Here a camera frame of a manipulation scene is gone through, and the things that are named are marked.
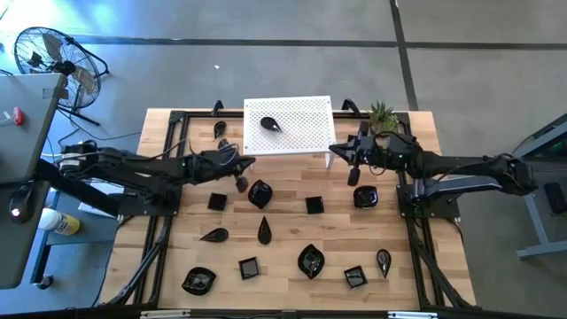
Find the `white pegboard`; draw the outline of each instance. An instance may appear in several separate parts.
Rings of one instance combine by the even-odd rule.
[[[260,125],[274,118],[282,133]],[[329,152],[336,143],[330,97],[245,99],[244,155]]]

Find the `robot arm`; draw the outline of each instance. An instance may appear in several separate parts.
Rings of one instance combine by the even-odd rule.
[[[362,122],[357,136],[349,136],[347,143],[334,144],[331,151],[351,166],[348,184],[358,183],[360,164],[408,173],[414,179],[427,179],[435,175],[455,174],[492,177],[500,191],[526,195],[536,189],[531,167],[509,154],[495,157],[439,156],[424,151],[416,139],[393,132],[368,135],[369,124]],[[377,139],[388,137],[385,145]]]
[[[242,174],[254,161],[240,156],[237,147],[230,144],[215,151],[158,159],[111,147],[98,148],[94,141],[88,141],[65,147],[59,171],[67,178],[99,178],[149,195],[163,194],[172,185],[197,185],[233,175],[238,191],[244,192],[248,182]]]

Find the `small potted plant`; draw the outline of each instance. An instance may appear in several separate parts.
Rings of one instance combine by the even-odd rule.
[[[393,113],[393,107],[386,105],[384,101],[376,101],[376,105],[371,105],[370,127],[373,134],[398,130],[398,117]]]

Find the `white bottle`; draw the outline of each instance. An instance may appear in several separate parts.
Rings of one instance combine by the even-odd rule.
[[[37,227],[40,230],[53,230],[58,234],[70,236],[77,232],[80,226],[81,222],[73,216],[60,213],[51,208],[44,208]]]

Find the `wooden table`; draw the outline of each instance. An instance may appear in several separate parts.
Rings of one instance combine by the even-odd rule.
[[[151,156],[162,152],[170,111],[148,110],[139,154]],[[213,134],[216,121],[227,122],[226,137],[231,143],[242,143],[242,120],[219,116],[190,120],[189,138],[195,152],[216,149],[218,141],[214,141]],[[432,114],[412,112],[409,117],[412,132],[421,146],[439,152]],[[338,143],[355,134],[358,124],[355,120],[336,120]],[[397,175],[387,171],[373,176],[361,167],[359,185],[375,185],[380,200],[376,209],[359,210],[353,207],[353,188],[346,185],[346,163],[336,160],[332,169],[326,170],[324,161],[324,155],[257,158],[253,172],[248,171],[245,176],[250,184],[261,179],[274,190],[273,198],[262,210],[248,201],[246,193],[237,192],[234,178],[184,186],[169,240],[159,307],[418,309],[408,231],[398,216],[395,198]],[[213,191],[228,194],[224,212],[206,208]],[[324,214],[307,215],[304,198],[311,196],[323,197]],[[267,246],[257,239],[263,216],[268,219],[273,234]],[[148,218],[136,217],[118,231],[101,301],[116,295],[134,273],[142,255],[147,223]],[[229,231],[228,241],[222,244],[199,241],[218,227]],[[474,304],[459,233],[444,220],[431,220],[431,231],[440,268],[459,293]],[[314,280],[307,279],[297,267],[299,253],[309,244],[322,250],[326,260],[321,274]],[[387,279],[382,278],[376,262],[376,253],[382,248],[392,255]],[[242,281],[238,261],[254,256],[258,258],[261,276]],[[362,265],[369,283],[350,290],[344,270],[358,265]],[[201,297],[181,288],[187,272],[197,266],[209,268],[217,275],[213,289]],[[145,298],[149,296],[153,279],[152,268],[149,274]],[[428,296],[433,300],[429,274],[424,277]]]

